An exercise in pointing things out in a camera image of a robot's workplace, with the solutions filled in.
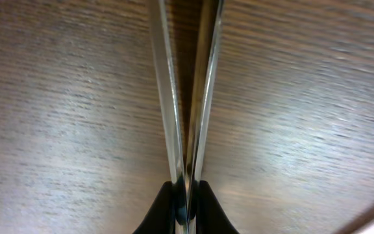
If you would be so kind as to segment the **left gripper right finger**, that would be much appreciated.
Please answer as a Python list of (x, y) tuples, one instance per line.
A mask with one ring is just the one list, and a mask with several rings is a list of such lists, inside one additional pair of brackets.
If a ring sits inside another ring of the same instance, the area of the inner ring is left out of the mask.
[(198, 186), (196, 217), (197, 234), (239, 234), (207, 181)]

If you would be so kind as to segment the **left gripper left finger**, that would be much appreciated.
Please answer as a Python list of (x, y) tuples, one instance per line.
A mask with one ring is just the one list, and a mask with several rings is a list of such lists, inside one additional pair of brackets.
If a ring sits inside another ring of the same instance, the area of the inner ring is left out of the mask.
[(167, 181), (161, 186), (154, 202), (133, 234), (174, 234), (174, 198), (173, 184)]

